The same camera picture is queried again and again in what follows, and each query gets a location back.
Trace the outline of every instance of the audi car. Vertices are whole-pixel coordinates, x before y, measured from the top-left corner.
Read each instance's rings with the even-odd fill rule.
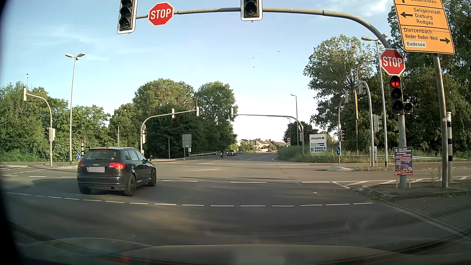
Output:
[[[133,196],[141,185],[154,187],[157,174],[150,159],[135,148],[91,148],[79,162],[77,183],[82,194],[117,190]]]

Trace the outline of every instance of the red traffic light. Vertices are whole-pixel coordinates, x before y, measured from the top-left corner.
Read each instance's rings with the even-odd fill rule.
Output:
[[[389,80],[389,84],[394,87],[394,88],[397,88],[401,85],[401,78],[397,75],[391,77],[391,79]]]

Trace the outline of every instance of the car wheel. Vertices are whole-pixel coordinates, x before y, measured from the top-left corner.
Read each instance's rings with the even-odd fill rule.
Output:
[[[155,170],[152,170],[152,174],[150,176],[150,181],[147,183],[148,186],[155,187],[157,184],[157,173]]]
[[[87,187],[81,187],[79,186],[79,190],[80,190],[80,193],[81,194],[90,194],[91,193],[91,189],[87,188]]]
[[[131,175],[131,177],[129,178],[128,186],[126,186],[126,189],[124,190],[124,195],[132,196],[135,191],[136,191],[136,178],[134,177],[134,175]]]

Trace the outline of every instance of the asphalt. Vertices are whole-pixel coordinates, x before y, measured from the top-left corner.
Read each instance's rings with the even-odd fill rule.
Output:
[[[395,180],[392,172],[328,172],[330,165],[280,162],[270,153],[155,166],[157,186],[140,187],[133,197],[104,191],[82,195],[73,168],[0,166],[0,178],[10,221],[59,239],[98,237],[153,246],[384,247],[384,242],[396,240],[455,236],[431,220],[357,191],[365,183]],[[455,174],[462,178],[471,171],[457,169]],[[16,239],[31,241],[20,234]]]

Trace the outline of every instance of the car license plate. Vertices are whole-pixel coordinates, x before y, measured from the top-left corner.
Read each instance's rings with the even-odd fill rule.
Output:
[[[88,166],[87,171],[88,172],[96,172],[96,173],[104,173],[105,172],[105,167],[104,166]]]

